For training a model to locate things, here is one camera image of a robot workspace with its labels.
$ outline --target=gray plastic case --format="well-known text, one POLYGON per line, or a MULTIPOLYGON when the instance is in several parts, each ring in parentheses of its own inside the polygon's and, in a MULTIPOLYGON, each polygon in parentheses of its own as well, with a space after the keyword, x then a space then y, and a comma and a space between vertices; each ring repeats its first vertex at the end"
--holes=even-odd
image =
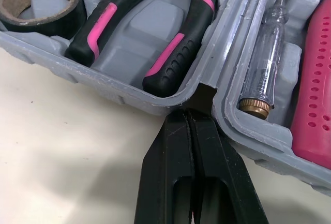
MULTIPOLYGON (((88 14, 99 1, 84 0, 88 14)), ((144 92, 142 79, 175 36, 190 0, 144 0, 121 21, 91 68, 63 57, 70 41, 57 36, 8 32, 1 25, 0 46, 14 57, 49 68, 70 82, 89 85, 112 101, 154 115, 166 115, 181 106, 199 83, 215 88, 212 114, 239 152, 258 165, 295 176, 331 196, 331 170, 296 157, 291 150, 292 135, 288 129, 294 110, 292 93, 298 80, 305 25, 320 0, 289 1, 287 42, 276 79, 276 108, 268 121, 237 109, 264 10, 274 2, 219 0, 217 15, 203 38, 197 59, 179 91, 168 98, 144 92)), ((32 0, 32 7, 21 17, 44 17, 65 4, 65 0, 32 0)))

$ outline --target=pink tool handle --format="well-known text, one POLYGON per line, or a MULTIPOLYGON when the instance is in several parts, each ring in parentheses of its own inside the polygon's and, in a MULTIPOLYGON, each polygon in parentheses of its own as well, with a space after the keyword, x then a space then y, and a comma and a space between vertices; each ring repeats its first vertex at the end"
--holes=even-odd
POLYGON ((295 155, 331 169, 331 0, 309 24, 291 132, 295 155))

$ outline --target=voltage tester screwdriver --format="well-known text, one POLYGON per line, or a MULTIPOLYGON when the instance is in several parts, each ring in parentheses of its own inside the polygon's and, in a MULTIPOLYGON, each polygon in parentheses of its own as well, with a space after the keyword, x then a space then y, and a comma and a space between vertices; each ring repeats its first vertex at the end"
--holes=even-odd
POLYGON ((276 0, 267 9, 254 47, 239 109, 266 119, 274 107, 277 66, 283 50, 288 0, 276 0))
MULTIPOLYGON (((122 18, 142 0, 101 0, 76 34, 65 56, 90 67, 98 58, 122 18)), ((159 97, 175 94, 193 63, 217 0, 191 0, 178 34, 146 72, 145 91, 159 97)))

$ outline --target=black rubber grip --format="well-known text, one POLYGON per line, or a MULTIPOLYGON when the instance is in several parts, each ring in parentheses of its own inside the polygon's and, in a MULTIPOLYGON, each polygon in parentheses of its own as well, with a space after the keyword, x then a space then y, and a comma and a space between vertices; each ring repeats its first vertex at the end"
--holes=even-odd
POLYGON ((113 4, 113 7, 115 8, 116 6, 117 8, 96 41, 99 53, 101 53, 123 17, 141 1, 142 0, 101 0, 96 9, 89 16, 86 24, 75 36, 73 42, 67 49, 65 56, 90 67, 95 59, 97 59, 97 55, 96 52, 91 49, 91 44, 88 43, 87 39, 102 14, 105 13, 110 4, 113 4))
POLYGON ((217 0, 191 0, 187 18, 175 37, 178 39, 180 35, 182 39, 175 48, 169 49, 172 52, 166 61, 163 54, 147 73, 143 80, 146 92, 158 97, 169 97, 178 91, 201 47, 204 33, 213 20, 216 3, 217 0))
POLYGON ((31 0, 0 0, 0 20, 13 32, 37 32, 47 36, 71 39, 86 21, 83 0, 68 0, 62 12, 46 18, 23 20, 19 15, 31 5, 31 0))

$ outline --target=pliers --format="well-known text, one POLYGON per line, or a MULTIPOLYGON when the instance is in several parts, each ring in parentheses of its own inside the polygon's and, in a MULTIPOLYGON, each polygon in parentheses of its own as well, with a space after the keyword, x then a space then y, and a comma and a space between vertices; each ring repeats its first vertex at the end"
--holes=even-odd
POLYGON ((240 155, 209 116, 170 114, 142 165, 134 224, 268 224, 240 155))
MULTIPOLYGON (((90 67, 121 19, 142 0, 101 0, 76 34, 65 56, 90 67)), ((175 94, 194 61, 208 26, 213 21, 217 0, 191 0, 178 34, 146 72, 143 89, 159 97, 175 94)))

